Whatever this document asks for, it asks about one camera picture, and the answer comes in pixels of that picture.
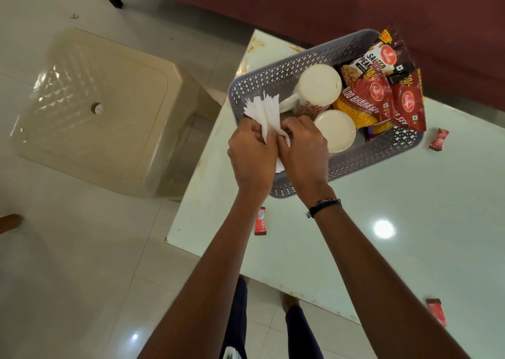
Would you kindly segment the person's right hand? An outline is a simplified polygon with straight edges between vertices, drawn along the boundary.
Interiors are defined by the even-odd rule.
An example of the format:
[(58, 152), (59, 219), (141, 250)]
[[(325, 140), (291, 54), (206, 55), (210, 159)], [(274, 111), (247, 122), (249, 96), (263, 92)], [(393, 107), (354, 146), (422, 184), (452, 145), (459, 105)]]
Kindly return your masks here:
[(317, 134), (296, 137), (290, 147), (282, 136), (278, 136), (277, 143), (287, 177), (307, 209), (336, 197), (328, 184), (327, 141), (318, 128)]

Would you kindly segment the person's left hand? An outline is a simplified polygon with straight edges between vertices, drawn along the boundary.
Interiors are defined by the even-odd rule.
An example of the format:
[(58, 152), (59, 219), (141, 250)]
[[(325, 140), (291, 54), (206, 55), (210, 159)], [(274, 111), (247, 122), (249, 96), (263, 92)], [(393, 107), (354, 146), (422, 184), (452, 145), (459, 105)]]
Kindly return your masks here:
[(230, 158), (238, 189), (264, 201), (271, 189), (278, 158), (277, 133), (269, 133), (267, 144), (258, 142), (238, 127), (228, 141)]

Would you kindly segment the bunch of white paper napkins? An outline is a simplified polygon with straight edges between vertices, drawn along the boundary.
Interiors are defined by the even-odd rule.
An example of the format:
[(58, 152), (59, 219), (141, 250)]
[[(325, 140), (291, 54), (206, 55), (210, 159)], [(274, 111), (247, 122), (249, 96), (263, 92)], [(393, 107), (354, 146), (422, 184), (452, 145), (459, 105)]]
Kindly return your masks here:
[(281, 128), (279, 95), (263, 93), (262, 97), (246, 99), (244, 116), (256, 123), (255, 137), (260, 142), (266, 144), (268, 134), (275, 132), (285, 139), (288, 147), (291, 146), (288, 132)]

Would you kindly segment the person's left forearm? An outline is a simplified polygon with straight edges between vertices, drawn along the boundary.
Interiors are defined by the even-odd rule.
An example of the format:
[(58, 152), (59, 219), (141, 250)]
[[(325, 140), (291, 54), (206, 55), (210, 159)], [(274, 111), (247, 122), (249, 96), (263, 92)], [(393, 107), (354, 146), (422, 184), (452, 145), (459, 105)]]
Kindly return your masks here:
[(232, 300), (267, 194), (239, 189), (222, 226), (137, 359), (221, 359)]

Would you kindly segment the person's right forearm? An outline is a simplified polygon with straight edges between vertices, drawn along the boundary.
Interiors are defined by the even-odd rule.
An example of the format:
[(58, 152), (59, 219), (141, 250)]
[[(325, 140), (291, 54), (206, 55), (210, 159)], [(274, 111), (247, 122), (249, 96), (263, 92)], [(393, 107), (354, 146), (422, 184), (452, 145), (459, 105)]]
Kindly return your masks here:
[(470, 359), (336, 198), (319, 201), (308, 210), (377, 359)]

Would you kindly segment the short white cup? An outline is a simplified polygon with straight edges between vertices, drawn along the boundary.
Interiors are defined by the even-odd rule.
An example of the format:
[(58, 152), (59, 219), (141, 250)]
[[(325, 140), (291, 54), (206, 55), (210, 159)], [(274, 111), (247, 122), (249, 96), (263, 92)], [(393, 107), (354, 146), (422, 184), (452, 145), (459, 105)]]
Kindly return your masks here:
[(330, 155), (347, 150), (355, 141), (355, 124), (342, 111), (324, 111), (316, 117), (314, 124), (326, 139)]

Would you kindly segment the grey perforated plastic basket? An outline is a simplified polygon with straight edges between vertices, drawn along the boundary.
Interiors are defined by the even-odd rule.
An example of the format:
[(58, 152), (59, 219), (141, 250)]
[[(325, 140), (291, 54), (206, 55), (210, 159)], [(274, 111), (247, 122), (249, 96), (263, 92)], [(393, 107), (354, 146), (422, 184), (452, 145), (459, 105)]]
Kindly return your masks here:
[[(343, 37), (306, 49), (296, 55), (248, 72), (232, 81), (228, 98), (236, 124), (244, 116), (247, 99), (269, 95), (287, 98), (301, 73), (313, 64), (336, 66), (365, 53), (367, 47), (379, 37), (373, 29), (363, 29)], [(420, 132), (393, 126), (370, 142), (365, 141), (365, 132), (358, 131), (357, 140), (349, 149), (329, 157), (328, 179), (345, 177), (383, 160), (411, 150), (420, 145), (424, 136)]]

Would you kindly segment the red and yellow snack packet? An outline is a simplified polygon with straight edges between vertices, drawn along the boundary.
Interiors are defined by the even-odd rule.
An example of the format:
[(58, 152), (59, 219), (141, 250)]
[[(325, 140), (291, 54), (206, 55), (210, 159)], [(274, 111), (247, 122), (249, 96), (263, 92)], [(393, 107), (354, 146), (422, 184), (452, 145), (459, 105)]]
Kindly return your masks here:
[(343, 89), (332, 108), (348, 115), (356, 129), (391, 121), (391, 86), (375, 61), (355, 82)]

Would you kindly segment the small red sachet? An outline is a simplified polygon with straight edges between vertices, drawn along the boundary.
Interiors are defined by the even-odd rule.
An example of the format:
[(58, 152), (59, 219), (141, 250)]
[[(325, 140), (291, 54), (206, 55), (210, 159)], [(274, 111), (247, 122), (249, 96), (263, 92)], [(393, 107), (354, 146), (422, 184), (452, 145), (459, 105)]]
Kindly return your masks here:
[(433, 317), (436, 318), (439, 323), (446, 328), (447, 321), (441, 300), (439, 298), (425, 298), (425, 303), (429, 311), (432, 313)]
[(264, 236), (267, 234), (267, 229), (264, 220), (265, 213), (266, 213), (265, 207), (261, 207), (257, 213), (254, 228), (255, 236)]
[(432, 142), (429, 144), (428, 148), (432, 151), (440, 152), (443, 150), (445, 140), (450, 132), (443, 128), (438, 128), (436, 135)]

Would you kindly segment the brown and white peanut packet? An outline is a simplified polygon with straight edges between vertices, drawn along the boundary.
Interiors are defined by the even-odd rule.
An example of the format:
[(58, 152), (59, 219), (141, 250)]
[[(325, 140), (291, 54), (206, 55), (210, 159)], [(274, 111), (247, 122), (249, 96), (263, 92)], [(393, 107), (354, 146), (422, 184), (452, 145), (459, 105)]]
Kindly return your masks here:
[(379, 63), (390, 84), (399, 82), (416, 70), (406, 43), (394, 25), (384, 29), (362, 56), (341, 65), (340, 73), (345, 85), (353, 84), (375, 62)]

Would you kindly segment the maroon sofa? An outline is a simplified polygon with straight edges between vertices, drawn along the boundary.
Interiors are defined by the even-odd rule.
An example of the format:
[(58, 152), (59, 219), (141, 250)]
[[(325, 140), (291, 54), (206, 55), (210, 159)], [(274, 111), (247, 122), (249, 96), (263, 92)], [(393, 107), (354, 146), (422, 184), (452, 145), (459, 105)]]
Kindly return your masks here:
[(177, 0), (311, 44), (394, 24), (424, 84), (505, 111), (505, 0)]

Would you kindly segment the beige plastic stool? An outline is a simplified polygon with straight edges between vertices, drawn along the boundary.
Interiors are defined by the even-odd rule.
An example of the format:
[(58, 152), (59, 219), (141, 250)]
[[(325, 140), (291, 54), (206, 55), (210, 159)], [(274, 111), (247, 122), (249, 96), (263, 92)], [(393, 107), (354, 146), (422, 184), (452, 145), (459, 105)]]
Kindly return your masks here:
[(10, 138), (17, 155), (118, 194), (180, 201), (222, 105), (182, 66), (58, 32)]

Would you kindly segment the person's left leg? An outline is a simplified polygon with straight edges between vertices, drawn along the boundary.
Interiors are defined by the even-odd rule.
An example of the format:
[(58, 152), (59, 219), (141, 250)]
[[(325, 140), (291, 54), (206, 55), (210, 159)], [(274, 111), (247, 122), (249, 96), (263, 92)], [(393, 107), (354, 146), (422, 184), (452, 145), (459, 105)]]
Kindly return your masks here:
[(247, 304), (248, 283), (243, 276), (239, 276), (220, 352), (220, 359), (247, 359), (245, 350)]

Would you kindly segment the person's leg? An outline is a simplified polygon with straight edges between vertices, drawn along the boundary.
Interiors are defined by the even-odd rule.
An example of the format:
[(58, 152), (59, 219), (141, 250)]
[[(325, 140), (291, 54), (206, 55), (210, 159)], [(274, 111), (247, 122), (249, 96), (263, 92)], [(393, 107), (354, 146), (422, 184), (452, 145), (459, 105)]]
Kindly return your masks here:
[(220, 359), (247, 359), (245, 350), (247, 304), (248, 283), (243, 276), (239, 276), (220, 352)]
[(300, 300), (284, 293), (282, 308), (287, 326), (289, 359), (324, 359), (300, 306)]

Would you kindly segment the person's right leg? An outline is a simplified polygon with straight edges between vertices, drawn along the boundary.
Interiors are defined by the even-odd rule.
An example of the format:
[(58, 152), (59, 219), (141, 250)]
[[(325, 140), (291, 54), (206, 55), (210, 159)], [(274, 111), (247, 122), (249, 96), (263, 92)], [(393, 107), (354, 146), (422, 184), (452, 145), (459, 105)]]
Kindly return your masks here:
[(324, 359), (300, 306), (300, 300), (284, 293), (282, 308), (287, 326), (289, 359)]

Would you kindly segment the brown wooden piece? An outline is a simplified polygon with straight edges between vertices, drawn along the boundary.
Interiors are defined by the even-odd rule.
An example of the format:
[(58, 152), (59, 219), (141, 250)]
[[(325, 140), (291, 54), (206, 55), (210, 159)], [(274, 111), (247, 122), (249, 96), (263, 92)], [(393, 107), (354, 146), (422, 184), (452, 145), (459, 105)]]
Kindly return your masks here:
[(10, 214), (0, 217), (0, 235), (18, 228), (24, 220), (22, 215)]

